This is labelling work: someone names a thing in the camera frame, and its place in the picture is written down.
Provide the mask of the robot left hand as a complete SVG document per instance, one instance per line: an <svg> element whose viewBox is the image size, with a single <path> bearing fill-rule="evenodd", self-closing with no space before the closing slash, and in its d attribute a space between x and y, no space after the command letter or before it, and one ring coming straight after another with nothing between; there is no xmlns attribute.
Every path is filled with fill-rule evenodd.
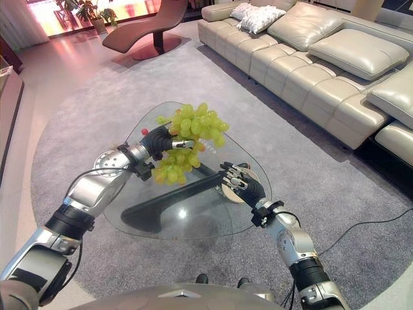
<svg viewBox="0 0 413 310"><path fill-rule="evenodd" d="M165 126L160 126L151 130L139 144L145 148L149 156L155 161L160 161L163 158L163 153L168 150L192 149L195 146L194 140L173 140L173 138L174 136L169 133Z"/></svg>

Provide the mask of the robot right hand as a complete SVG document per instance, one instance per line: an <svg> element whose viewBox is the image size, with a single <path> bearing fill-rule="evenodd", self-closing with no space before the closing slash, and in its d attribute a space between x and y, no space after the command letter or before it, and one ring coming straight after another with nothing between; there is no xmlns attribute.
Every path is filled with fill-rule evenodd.
<svg viewBox="0 0 413 310"><path fill-rule="evenodd" d="M219 175L222 184L229 187L251 208L256 208L257 203L266 197L265 190L257 180L245 172L240 166L224 161L219 165Z"/></svg>

